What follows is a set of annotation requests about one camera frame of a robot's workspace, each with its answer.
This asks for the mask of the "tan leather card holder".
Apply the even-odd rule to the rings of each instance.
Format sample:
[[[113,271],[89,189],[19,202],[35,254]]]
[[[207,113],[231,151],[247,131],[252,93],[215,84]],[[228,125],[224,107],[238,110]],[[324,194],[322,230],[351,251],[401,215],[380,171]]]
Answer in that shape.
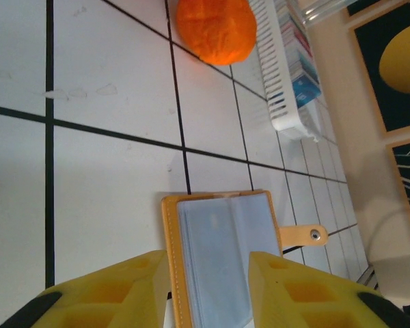
[[[319,224],[279,226],[266,190],[169,195],[161,210],[176,328],[245,328],[250,253],[328,241]]]

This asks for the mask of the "row of assorted cards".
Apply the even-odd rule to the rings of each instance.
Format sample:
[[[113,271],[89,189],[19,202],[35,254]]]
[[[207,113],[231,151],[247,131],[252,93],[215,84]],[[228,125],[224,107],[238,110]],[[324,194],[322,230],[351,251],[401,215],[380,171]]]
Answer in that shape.
[[[292,79],[306,74],[318,85],[314,56],[296,0],[273,0],[273,2]]]

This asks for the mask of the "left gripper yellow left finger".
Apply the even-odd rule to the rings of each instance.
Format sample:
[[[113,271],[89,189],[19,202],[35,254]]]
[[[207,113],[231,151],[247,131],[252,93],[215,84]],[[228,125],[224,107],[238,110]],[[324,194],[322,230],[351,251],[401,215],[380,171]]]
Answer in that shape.
[[[163,328],[168,257],[154,250],[47,288],[0,328]]]

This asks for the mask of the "white slotted card tray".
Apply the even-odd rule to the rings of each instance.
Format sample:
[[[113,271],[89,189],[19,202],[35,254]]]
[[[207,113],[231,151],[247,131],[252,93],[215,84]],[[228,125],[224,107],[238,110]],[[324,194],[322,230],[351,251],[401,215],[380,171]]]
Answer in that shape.
[[[256,50],[271,123],[289,139],[312,139],[322,136],[320,96],[297,108],[289,65],[273,0],[249,0],[257,22]]]

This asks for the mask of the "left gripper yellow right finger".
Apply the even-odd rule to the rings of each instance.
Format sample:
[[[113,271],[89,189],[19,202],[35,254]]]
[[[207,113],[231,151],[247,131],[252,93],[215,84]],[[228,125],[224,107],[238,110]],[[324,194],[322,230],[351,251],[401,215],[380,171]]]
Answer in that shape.
[[[255,328],[410,328],[379,292],[263,251],[249,255]]]

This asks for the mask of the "blue packets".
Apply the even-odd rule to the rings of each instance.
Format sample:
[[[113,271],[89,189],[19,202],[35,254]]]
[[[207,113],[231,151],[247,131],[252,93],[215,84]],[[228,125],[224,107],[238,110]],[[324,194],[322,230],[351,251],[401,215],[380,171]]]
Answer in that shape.
[[[321,95],[319,85],[309,76],[302,74],[292,81],[297,108],[301,108]]]

